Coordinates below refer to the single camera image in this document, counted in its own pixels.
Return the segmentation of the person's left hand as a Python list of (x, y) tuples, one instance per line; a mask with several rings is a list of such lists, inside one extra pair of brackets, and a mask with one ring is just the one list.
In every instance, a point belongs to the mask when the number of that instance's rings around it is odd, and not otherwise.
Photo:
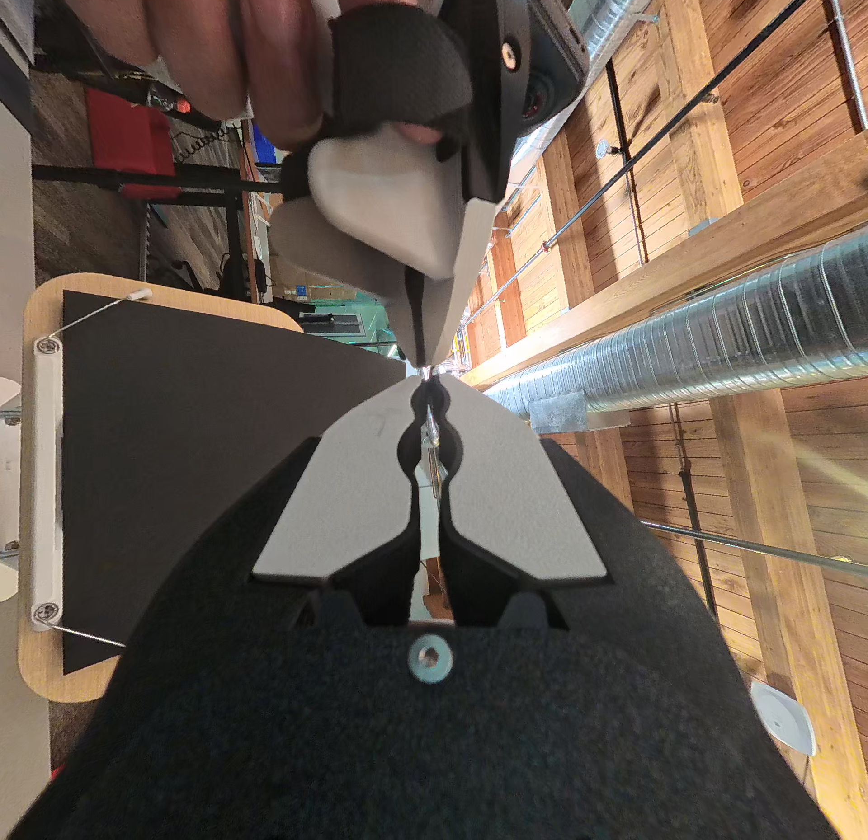
[(108, 54), (159, 58), (191, 104), (213, 119), (251, 104), (275, 147), (320, 132), (320, 23), (311, 0), (64, 0)]

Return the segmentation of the white ceiling sensor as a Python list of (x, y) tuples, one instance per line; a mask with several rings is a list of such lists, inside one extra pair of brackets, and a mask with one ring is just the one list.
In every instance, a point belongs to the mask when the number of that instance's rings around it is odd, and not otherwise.
[(780, 744), (813, 758), (817, 737), (806, 708), (786, 693), (761, 681), (753, 681), (750, 696), (766, 731)]

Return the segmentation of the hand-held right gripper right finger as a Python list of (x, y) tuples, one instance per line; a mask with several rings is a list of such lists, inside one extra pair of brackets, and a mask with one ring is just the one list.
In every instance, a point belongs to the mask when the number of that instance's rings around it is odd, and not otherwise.
[(538, 436), (452, 376), (440, 419), (449, 525), (535, 582), (598, 582), (608, 572)]

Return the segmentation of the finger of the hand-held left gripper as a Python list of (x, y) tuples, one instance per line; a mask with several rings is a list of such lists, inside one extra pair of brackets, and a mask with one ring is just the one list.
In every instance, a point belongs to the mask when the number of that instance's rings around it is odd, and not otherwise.
[(432, 364), (447, 357), (464, 308), (475, 287), (502, 202), (471, 199), (464, 209), (453, 273), (432, 285)]
[(279, 260), (376, 298), (405, 356), (426, 366), (419, 272), (333, 227), (311, 197), (284, 201), (270, 222)]

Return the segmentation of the small silver wire clip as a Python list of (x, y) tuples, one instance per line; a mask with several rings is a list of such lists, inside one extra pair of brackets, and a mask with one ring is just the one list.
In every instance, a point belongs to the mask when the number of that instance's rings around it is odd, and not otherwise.
[(426, 409), (425, 422), (421, 430), (422, 463), (426, 465), (425, 469), (429, 478), (429, 487), (431, 488), (432, 495), (437, 505), (440, 505), (443, 477), (446, 473), (443, 471), (439, 457), (439, 426), (433, 416), (432, 407), (428, 405)]

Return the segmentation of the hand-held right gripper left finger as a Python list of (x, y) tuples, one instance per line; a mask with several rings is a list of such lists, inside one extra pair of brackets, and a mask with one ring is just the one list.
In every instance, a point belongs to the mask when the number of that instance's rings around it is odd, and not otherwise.
[(409, 376), (355, 406), (322, 435), (252, 574), (324, 583), (413, 523), (422, 379)]

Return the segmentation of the red box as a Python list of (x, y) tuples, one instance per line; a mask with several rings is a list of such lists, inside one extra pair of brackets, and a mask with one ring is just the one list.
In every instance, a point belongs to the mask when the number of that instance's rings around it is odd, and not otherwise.
[(124, 173), (175, 176), (168, 118), (97, 89), (85, 91), (92, 162)]

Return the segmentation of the metal junction box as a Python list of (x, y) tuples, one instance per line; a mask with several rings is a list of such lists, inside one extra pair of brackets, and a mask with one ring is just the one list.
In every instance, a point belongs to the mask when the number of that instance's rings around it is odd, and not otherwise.
[(536, 399), (528, 405), (530, 428), (540, 436), (587, 432), (588, 414), (583, 390)]

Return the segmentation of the black stand pole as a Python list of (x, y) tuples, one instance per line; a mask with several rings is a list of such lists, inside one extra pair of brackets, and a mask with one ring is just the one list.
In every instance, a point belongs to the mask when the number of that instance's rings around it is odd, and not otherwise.
[(93, 186), (123, 195), (139, 190), (133, 200), (144, 205), (214, 209), (222, 212), (228, 239), (228, 257), (219, 290), (223, 297), (260, 303), (254, 259), (254, 203), (257, 197), (280, 195), (279, 167), (266, 166), (259, 179), (246, 178), (241, 169), (216, 165), (176, 163), (171, 174), (150, 174), (34, 164), (35, 182)]

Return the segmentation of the black board on wooden panel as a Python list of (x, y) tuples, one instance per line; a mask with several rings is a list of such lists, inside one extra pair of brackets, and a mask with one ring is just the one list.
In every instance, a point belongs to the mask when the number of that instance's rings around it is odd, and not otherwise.
[[(63, 610), (30, 621), (35, 342), (63, 351)], [(24, 309), (17, 665), (58, 703), (103, 696), (182, 554), (309, 437), (404, 380), (396, 358), (297, 331), (262, 306), (96, 273)]]

